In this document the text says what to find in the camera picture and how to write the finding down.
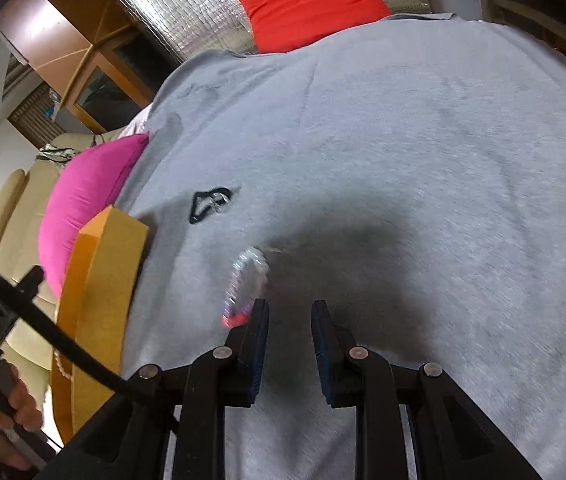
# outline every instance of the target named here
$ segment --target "red pillow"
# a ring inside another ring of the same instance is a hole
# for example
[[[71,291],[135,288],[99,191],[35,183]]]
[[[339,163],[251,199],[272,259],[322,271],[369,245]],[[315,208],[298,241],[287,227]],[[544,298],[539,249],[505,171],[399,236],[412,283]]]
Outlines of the red pillow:
[[[392,12],[383,0],[240,0],[259,53],[289,52]]]

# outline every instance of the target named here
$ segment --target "gray cloth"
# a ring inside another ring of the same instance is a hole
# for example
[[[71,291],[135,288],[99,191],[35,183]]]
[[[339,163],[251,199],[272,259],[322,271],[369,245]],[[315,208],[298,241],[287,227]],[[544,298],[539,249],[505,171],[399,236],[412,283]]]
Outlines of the gray cloth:
[[[151,227],[125,375],[224,340],[263,250],[263,386],[228,410],[229,479],[353,477],[309,309],[391,362],[436,361],[547,480],[566,479],[566,59],[522,32],[394,16],[288,54],[207,52],[166,81],[118,206]],[[189,225],[192,194],[231,205]]]

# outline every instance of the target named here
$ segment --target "metal rivet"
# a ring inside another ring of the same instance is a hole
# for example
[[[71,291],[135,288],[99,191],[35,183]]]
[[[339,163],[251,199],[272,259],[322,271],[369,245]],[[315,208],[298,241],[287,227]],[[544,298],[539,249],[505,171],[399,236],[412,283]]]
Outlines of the metal rivet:
[[[349,349],[349,356],[352,359],[366,359],[369,355],[367,348],[363,348],[362,346],[352,346]]]
[[[423,371],[427,377],[438,377],[443,373],[443,367],[438,363],[427,363]]]
[[[232,349],[229,346],[217,346],[213,351],[212,355],[216,359],[227,359],[232,356]]]
[[[159,367],[156,365],[144,365],[139,368],[138,375],[142,379],[152,379],[159,373]]]

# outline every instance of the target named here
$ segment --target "pink pillow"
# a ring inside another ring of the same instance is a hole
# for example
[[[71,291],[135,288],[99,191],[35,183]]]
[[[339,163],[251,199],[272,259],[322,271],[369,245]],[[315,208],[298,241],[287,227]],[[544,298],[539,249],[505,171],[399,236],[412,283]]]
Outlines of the pink pillow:
[[[114,203],[148,138],[138,134],[85,150],[61,173],[39,229],[39,260],[57,298],[79,230]]]

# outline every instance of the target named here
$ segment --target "black cable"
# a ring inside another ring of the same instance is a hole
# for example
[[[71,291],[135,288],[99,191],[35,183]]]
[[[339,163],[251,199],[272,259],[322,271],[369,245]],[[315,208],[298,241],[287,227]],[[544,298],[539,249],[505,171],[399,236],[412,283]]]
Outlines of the black cable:
[[[153,397],[137,390],[121,377],[103,366],[94,359],[88,352],[77,345],[67,336],[56,324],[54,324],[46,314],[44,314],[31,301],[27,300],[23,294],[18,292],[10,283],[0,276],[0,302],[9,306],[21,319],[30,325],[35,332],[56,348],[69,361],[81,368],[92,379],[111,389],[113,392],[146,406],[152,410],[157,408],[156,400]],[[170,429],[174,432],[178,430],[179,421],[172,413]]]

